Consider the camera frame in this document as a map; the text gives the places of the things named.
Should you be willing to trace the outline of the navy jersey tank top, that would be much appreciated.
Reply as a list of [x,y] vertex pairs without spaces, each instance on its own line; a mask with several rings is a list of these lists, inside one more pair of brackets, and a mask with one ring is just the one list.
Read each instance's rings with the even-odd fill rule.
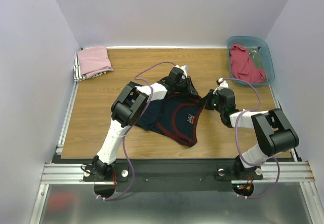
[[164,99],[150,102],[136,126],[192,147],[197,143],[196,127],[203,108],[199,95],[168,91]]

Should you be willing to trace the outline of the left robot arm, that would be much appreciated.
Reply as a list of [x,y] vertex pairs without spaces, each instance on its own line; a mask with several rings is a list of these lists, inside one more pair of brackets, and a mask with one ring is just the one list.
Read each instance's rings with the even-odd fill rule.
[[92,160],[97,177],[108,180],[113,176],[113,164],[120,144],[151,102],[162,101],[173,94],[198,94],[192,86],[191,78],[187,74],[188,70],[189,65],[174,65],[168,76],[153,84],[140,78],[142,73],[139,73],[134,79],[143,81],[145,86],[136,86],[129,82],[123,88],[111,106],[110,127],[103,145]]

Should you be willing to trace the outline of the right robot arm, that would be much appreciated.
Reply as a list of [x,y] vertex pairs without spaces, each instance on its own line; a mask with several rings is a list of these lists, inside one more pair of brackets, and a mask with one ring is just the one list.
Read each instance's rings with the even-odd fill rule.
[[216,110],[223,125],[235,130],[238,142],[238,128],[253,129],[257,143],[234,160],[233,174],[245,178],[269,158],[299,145],[299,137],[280,108],[266,111],[238,110],[235,95],[231,89],[210,90],[202,99],[207,110]]

